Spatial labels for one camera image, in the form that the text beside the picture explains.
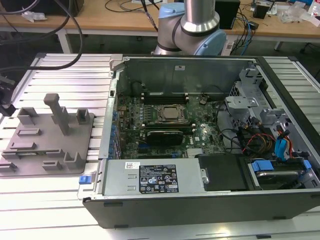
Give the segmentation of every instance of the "motherboard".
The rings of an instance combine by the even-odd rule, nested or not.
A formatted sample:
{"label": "motherboard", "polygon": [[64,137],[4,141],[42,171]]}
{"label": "motherboard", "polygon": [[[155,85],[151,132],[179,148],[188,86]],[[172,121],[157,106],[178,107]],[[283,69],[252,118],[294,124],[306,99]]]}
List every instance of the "motherboard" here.
{"label": "motherboard", "polygon": [[203,95],[185,99],[157,104],[157,100],[119,95],[120,158],[194,158],[203,153],[224,153],[215,123],[215,102]]}

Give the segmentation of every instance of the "table leg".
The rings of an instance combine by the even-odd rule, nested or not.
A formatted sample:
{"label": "table leg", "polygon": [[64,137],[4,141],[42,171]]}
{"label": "table leg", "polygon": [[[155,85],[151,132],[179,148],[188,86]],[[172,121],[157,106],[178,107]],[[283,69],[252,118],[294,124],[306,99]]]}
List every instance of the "table leg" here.
{"label": "table leg", "polygon": [[276,45],[274,46],[274,50],[279,51],[283,43],[283,41],[277,41]]}
{"label": "table leg", "polygon": [[56,33],[58,35],[62,51],[64,54],[72,54],[73,51],[72,51],[72,47],[71,47],[71,43],[70,43],[70,39],[68,37],[68,34],[66,33],[66,31],[64,29],[62,29],[62,30],[60,30]]}
{"label": "table leg", "polygon": [[224,47],[221,52],[221,56],[230,56],[232,47],[235,41],[238,39],[238,35],[227,35]]}

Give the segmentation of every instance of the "floor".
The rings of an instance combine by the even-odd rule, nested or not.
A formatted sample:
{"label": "floor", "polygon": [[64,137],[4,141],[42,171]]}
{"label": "floor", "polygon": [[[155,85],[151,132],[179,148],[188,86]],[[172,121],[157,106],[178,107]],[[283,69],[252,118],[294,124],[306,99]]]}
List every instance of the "floor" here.
{"label": "floor", "polygon": [[[34,36],[36,33],[25,33],[24,37]],[[79,36],[70,35],[74,52],[80,46]],[[319,54],[320,45],[308,46],[304,53],[300,50],[305,43],[285,42],[280,51],[275,51],[275,42],[253,41],[247,51],[246,56],[295,56],[314,76],[320,69]],[[150,54],[157,45],[156,37],[136,37],[136,36],[102,36],[88,35],[84,39],[84,53],[123,53],[123,54]],[[47,38],[39,42],[23,43],[17,45],[0,46],[0,67],[29,65],[37,53],[61,53],[61,47],[56,36]],[[2,74],[8,78],[19,81],[24,75],[24,71],[8,72]]]}

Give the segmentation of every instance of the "wooden desk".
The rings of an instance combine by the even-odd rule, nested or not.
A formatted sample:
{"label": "wooden desk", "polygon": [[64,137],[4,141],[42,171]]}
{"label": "wooden desk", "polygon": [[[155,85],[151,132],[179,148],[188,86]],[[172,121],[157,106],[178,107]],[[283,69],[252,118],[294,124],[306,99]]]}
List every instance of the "wooden desk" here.
{"label": "wooden desk", "polygon": [[[126,0],[113,0],[108,7],[121,11],[118,3]],[[241,9],[251,0],[242,0]],[[97,35],[131,35],[131,36],[157,36],[157,32],[149,23],[146,15],[139,12],[112,12],[105,9],[106,0],[85,0],[85,4],[76,17],[84,34]],[[127,8],[137,8],[141,5],[127,3]],[[158,25],[158,10],[149,6],[148,10]],[[283,41],[283,42],[313,42],[320,43],[320,27],[315,27],[307,21],[281,23],[277,16],[266,16],[265,19],[252,18],[253,13],[243,9],[249,21],[259,24],[254,40]],[[7,16],[8,20],[21,32],[46,33],[57,28],[63,21],[63,16],[47,16],[46,21],[29,22],[20,15]],[[12,32],[12,28],[3,17],[0,17],[0,31]],[[232,30],[225,31],[228,38],[236,39],[243,33],[243,26],[237,20]],[[70,20],[66,27],[57,33],[63,52],[71,53],[71,45],[67,34],[77,34],[74,23]]]}

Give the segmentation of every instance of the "electronic equipment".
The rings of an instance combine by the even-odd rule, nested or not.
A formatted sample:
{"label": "electronic equipment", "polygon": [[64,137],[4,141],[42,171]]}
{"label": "electronic equipment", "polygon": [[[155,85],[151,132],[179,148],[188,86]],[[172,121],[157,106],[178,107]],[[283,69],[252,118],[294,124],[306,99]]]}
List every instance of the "electronic equipment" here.
{"label": "electronic equipment", "polygon": [[[0,0],[2,6],[7,12],[19,11],[22,8],[30,6],[33,0]],[[61,0],[61,3],[69,8],[69,0]],[[81,8],[84,5],[84,0],[73,0],[72,8],[70,13],[76,17]],[[35,13],[44,13],[46,15],[66,15],[66,12],[59,7],[58,4],[53,0],[41,0],[33,9],[32,12]]]}
{"label": "electronic equipment", "polygon": [[269,11],[269,6],[259,5],[256,4],[254,11],[253,11],[253,17],[256,19],[265,19],[267,12]]}
{"label": "electronic equipment", "polygon": [[240,0],[216,0],[215,11],[220,16],[220,29],[232,29],[240,6]]}
{"label": "electronic equipment", "polygon": [[110,69],[98,174],[81,192],[101,227],[290,219],[320,206],[320,136],[264,58],[115,54]]}

